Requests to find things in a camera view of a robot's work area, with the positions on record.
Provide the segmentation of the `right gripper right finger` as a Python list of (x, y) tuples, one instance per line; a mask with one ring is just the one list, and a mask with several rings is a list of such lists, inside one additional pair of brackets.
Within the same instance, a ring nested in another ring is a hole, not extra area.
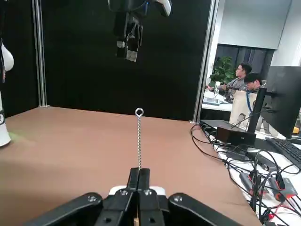
[(169, 197), (151, 189), (150, 170), (140, 169), (138, 217), (141, 226), (234, 226), (235, 221), (185, 193)]

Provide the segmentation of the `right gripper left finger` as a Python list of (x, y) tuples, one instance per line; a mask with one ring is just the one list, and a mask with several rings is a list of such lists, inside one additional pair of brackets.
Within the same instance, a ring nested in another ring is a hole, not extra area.
[(139, 179), (132, 168), (127, 186), (105, 199), (98, 193), (86, 193), (24, 223), (25, 226), (119, 226), (129, 208)]

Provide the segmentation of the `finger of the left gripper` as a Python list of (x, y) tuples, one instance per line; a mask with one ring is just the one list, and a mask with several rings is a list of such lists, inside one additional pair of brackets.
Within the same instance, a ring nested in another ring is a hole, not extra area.
[(126, 58), (127, 54), (127, 41), (123, 37), (117, 37), (117, 52), (116, 56), (119, 58)]
[(142, 45), (143, 26), (135, 24), (127, 38), (127, 57), (126, 60), (136, 62), (139, 47)]

